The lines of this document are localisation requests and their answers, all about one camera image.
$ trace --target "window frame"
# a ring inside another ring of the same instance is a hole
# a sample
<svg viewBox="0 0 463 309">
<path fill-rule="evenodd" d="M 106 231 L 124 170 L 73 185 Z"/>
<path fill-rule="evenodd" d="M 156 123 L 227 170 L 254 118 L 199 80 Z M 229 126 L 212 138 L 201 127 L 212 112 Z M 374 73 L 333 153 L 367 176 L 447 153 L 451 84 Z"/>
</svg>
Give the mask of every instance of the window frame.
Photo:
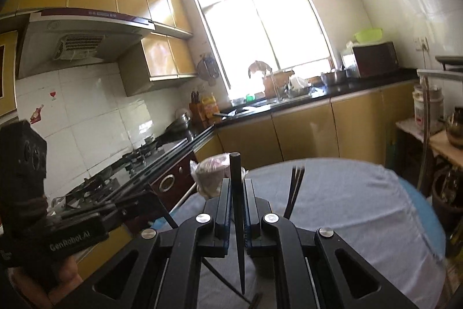
<svg viewBox="0 0 463 309">
<path fill-rule="evenodd" d="M 194 0 L 194 2 L 195 2 L 195 4 L 196 4 L 196 7 L 197 7 L 197 9 L 198 9 L 198 12 L 200 13 L 201 21 L 202 21 L 202 23 L 203 23 L 203 26 L 204 26 L 204 29 L 205 29 L 207 38 L 208 38 L 209 43 L 210 43 L 210 45 L 211 45 L 212 53 L 214 54 L 214 57 L 216 58 L 216 61 L 218 62 L 219 70 L 220 70 L 220 72 L 221 72 L 222 77 L 224 78 L 224 81 L 225 81 L 225 84 L 226 84 L 226 86 L 225 86 L 225 87 L 226 87 L 226 90 L 227 90 L 228 94 L 230 94 L 230 91 L 231 91 L 231 89 L 232 89 L 232 86 L 231 86 L 231 84 L 230 84 L 230 81 L 229 81 L 228 76 L 227 76 L 227 74 L 226 74 L 226 71 L 225 71 L 225 69 L 224 69 L 224 65 L 223 65 L 223 62 L 222 62 L 222 60 L 221 60 L 220 54 L 218 53 L 217 46 L 216 46 L 215 41 L 214 41 L 214 37 L 212 36 L 211 30 L 210 30 L 209 25 L 208 25 L 208 23 L 207 23 L 207 20 L 206 20 L 206 18 L 205 18 L 205 12 L 207 12 L 207 10 L 211 9 L 214 5 L 216 5 L 216 4 L 220 3 L 220 2 L 224 2 L 224 1 L 226 1 L 226 0 L 221 0 L 221 1 L 219 1 L 219 2 L 210 4 L 210 5 L 208 5 L 207 7 L 205 7 L 204 9 L 202 9 L 202 8 L 201 8 L 201 5 L 200 5 L 200 3 L 199 3 L 199 0 Z M 333 58 L 333 57 L 334 57 L 333 49 L 332 49 L 332 46 L 331 46 L 330 41 L 329 41 L 329 39 L 328 39 L 328 36 L 327 36 L 327 34 L 326 34 L 325 27 L 323 26 L 323 23 L 322 23 L 322 21 L 321 21 L 321 19 L 320 19 L 320 16 L 319 16 L 319 14 L 318 14 L 318 12 L 317 12 L 317 10 L 316 10 L 314 4 L 313 4 L 313 1 L 312 1 L 312 0 L 307 0 L 307 1 L 309 2 L 309 5 L 310 5 L 310 7 L 311 7 L 313 13 L 315 14 L 315 17 L 317 18 L 317 22 L 318 22 L 318 24 L 319 24 L 319 26 L 320 26 L 320 29 L 321 29 L 322 34 L 323 34 L 323 37 L 325 38 L 325 42 L 326 42 L 326 45 L 327 45 L 327 47 L 328 47 L 328 51 L 329 51 L 330 55 L 329 55 L 328 57 L 325 57 L 325 58 L 320 58 L 320 59 L 318 59 L 318 60 L 309 61 L 309 62 L 304 62 L 304 63 L 301 63 L 301 64 L 299 64 L 299 65 L 305 65 L 305 64 L 307 64 L 307 63 L 312 63 L 312 62 L 317 62 L 317 61 L 322 61 L 322 60 L 328 60 L 328 62 L 329 62 L 329 64 L 330 64 L 330 67 L 331 67 L 331 68 L 336 68 L 337 65 L 336 65 L 336 61 L 335 61 L 334 58 Z M 280 62 L 279 62 L 278 58 L 276 57 L 274 48 L 273 48 L 273 46 L 272 46 L 272 42 L 271 42 L 271 40 L 270 40 L 270 38 L 269 38 L 269 35 L 268 35 L 267 30 L 266 30 L 266 28 L 265 28 L 265 25 L 263 24 L 263 21 L 262 21 L 260 15 L 259 15 L 259 12 L 258 12 L 257 7 L 256 7 L 256 12 L 257 12 L 257 14 L 258 14 L 258 16 L 259 16 L 259 19 L 260 19 L 261 23 L 262 23 L 262 27 L 263 27 L 263 29 L 264 29 L 264 31 L 265 31 L 265 34 L 266 34 L 266 36 L 267 36 L 268 42 L 269 42 L 269 44 L 270 44 L 271 50 L 272 50 L 273 55 L 274 55 L 274 58 L 275 58 L 275 62 L 276 62 L 277 67 L 278 67 L 278 70 L 274 71 L 274 74 L 276 74 L 276 73 L 278 73 L 278 72 L 290 71 L 290 70 L 292 70 L 294 67 L 299 66 L 299 65 L 294 65 L 294 66 L 290 66 L 290 67 L 281 68 Z"/>
</svg>

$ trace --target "black chopstick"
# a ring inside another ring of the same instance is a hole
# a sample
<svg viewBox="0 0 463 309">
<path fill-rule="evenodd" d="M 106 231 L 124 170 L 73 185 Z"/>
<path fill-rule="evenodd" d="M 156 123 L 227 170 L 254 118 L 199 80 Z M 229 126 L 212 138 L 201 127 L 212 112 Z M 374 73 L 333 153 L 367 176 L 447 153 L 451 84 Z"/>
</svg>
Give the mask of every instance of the black chopstick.
<svg viewBox="0 0 463 309">
<path fill-rule="evenodd" d="M 296 203 L 297 195 L 299 194 L 300 184 L 302 183 L 302 179 L 304 177 L 304 172 L 306 168 L 296 168 L 293 167 L 293 175 L 291 176 L 291 185 L 289 188 L 289 198 L 288 204 L 286 205 L 285 212 L 283 217 L 289 219 L 291 217 L 291 213 L 293 212 L 294 205 Z"/>
</svg>

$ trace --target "faucet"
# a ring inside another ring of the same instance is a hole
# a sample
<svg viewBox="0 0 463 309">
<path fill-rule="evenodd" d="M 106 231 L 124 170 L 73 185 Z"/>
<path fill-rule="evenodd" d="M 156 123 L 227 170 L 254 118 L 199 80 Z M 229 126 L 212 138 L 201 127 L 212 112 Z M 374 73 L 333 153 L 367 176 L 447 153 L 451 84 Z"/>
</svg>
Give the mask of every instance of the faucet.
<svg viewBox="0 0 463 309">
<path fill-rule="evenodd" d="M 257 71 L 262 72 L 263 76 L 266 76 L 267 71 L 270 72 L 270 78 L 272 79 L 273 89 L 275 90 L 276 99 L 277 101 L 282 100 L 282 96 L 278 91 L 278 87 L 276 86 L 275 76 L 273 75 L 272 68 L 263 61 L 254 61 L 249 68 L 248 68 L 248 76 L 249 79 L 251 78 L 251 74 L 255 74 Z"/>
</svg>

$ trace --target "sticker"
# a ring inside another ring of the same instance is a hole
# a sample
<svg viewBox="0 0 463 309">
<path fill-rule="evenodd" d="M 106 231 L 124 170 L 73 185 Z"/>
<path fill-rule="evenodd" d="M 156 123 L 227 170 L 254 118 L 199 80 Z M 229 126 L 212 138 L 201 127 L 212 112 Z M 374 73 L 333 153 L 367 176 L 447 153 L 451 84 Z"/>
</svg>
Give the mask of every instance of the sticker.
<svg viewBox="0 0 463 309">
<path fill-rule="evenodd" d="M 42 119 L 42 116 L 40 115 L 40 112 L 42 111 L 43 104 L 40 106 L 40 108 L 36 108 L 35 112 L 32 113 L 31 115 L 31 125 L 40 121 Z"/>
</svg>

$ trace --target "human hand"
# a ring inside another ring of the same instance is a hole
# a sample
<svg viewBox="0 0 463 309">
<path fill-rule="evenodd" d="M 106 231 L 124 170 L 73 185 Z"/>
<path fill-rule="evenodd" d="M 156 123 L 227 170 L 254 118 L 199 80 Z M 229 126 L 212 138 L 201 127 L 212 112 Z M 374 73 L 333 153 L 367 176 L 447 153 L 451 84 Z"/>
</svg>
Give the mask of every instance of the human hand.
<svg viewBox="0 0 463 309">
<path fill-rule="evenodd" d="M 47 294 L 22 268 L 17 267 L 13 269 L 11 275 L 11 279 L 16 287 L 39 309 L 51 309 L 53 305 L 60 302 L 82 283 L 82 278 L 77 272 L 77 263 L 74 257 L 68 257 L 63 261 L 57 278 L 59 284 Z"/>
</svg>

